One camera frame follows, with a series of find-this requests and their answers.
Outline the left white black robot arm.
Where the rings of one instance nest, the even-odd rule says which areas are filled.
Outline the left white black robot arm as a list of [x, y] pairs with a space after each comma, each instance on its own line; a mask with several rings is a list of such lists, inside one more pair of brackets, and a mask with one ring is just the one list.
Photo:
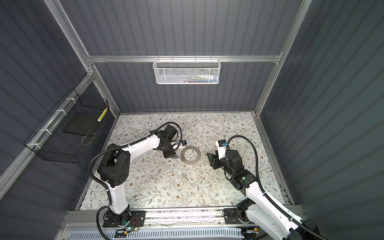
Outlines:
[[172, 158], [176, 155], [176, 150], [185, 145], [181, 127], [175, 122], [167, 122], [131, 143], [122, 146], [111, 144], [97, 155], [102, 157], [97, 166], [100, 177], [97, 178], [92, 173], [90, 175], [107, 191], [107, 213], [110, 220], [121, 227], [134, 220], [123, 186], [129, 176], [131, 161], [150, 150], [163, 152], [166, 159]]

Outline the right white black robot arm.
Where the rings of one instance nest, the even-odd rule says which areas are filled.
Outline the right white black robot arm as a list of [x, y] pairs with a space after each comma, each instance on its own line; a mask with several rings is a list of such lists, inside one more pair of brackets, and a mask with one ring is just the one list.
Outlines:
[[225, 171], [225, 177], [246, 196], [237, 204], [238, 218], [261, 227], [274, 240], [322, 240], [317, 225], [303, 220], [262, 189], [257, 177], [245, 169], [236, 150], [207, 153], [210, 166]]

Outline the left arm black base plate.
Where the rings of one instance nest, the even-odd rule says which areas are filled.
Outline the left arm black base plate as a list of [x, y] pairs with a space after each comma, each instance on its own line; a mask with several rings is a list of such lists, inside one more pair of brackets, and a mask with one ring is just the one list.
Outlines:
[[115, 214], [111, 210], [107, 210], [105, 215], [103, 216], [104, 228], [117, 228], [117, 227], [143, 227], [146, 211], [125, 211], [120, 215]]

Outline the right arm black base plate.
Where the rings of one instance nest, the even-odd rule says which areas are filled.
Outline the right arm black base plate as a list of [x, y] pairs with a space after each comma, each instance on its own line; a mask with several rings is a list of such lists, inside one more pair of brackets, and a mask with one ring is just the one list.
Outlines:
[[265, 223], [266, 220], [259, 210], [252, 209], [251, 207], [249, 207], [247, 210], [238, 208], [225, 208], [222, 210], [222, 215], [224, 216], [225, 223], [227, 225], [261, 225], [261, 223]]

